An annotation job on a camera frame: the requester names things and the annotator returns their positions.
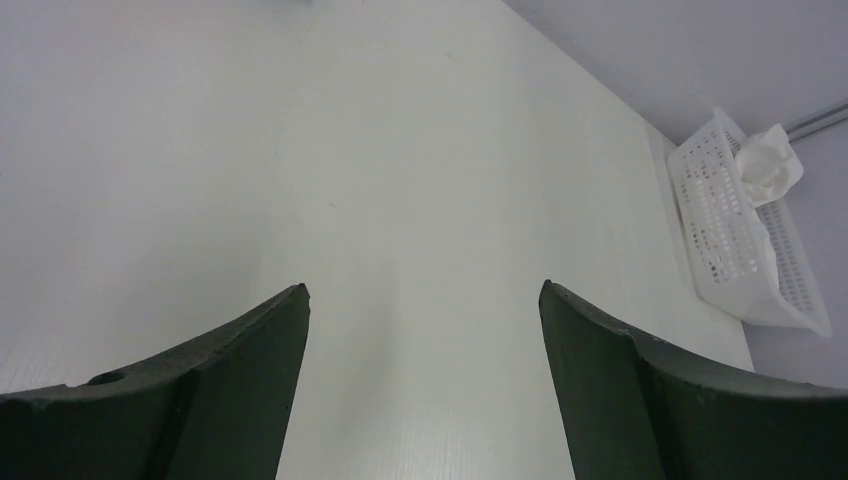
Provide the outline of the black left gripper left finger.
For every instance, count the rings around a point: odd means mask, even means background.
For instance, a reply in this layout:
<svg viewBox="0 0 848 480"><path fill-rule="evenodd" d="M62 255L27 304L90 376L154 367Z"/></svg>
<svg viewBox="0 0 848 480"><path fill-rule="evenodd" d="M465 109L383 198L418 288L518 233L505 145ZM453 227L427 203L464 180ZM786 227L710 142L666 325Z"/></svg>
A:
<svg viewBox="0 0 848 480"><path fill-rule="evenodd" d="M5 479L272 479L308 339L293 285L249 312L75 387L1 398Z"/></svg>

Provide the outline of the white t shirt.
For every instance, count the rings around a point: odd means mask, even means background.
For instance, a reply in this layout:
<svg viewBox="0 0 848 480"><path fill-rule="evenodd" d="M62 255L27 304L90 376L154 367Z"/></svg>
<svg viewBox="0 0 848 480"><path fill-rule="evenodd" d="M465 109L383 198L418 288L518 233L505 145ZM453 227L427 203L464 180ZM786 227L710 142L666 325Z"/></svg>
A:
<svg viewBox="0 0 848 480"><path fill-rule="evenodd" d="M784 197L804 173L781 124L750 136L734 159L743 190L753 208Z"/></svg>

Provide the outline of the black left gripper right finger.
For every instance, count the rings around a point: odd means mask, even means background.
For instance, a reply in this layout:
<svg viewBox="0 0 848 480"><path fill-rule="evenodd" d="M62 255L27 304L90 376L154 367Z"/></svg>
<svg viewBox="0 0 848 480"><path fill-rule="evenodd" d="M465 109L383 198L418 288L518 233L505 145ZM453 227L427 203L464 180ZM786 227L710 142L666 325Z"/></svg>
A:
<svg viewBox="0 0 848 480"><path fill-rule="evenodd" d="M847 393L690 352L546 281L543 340L579 479L843 479Z"/></svg>

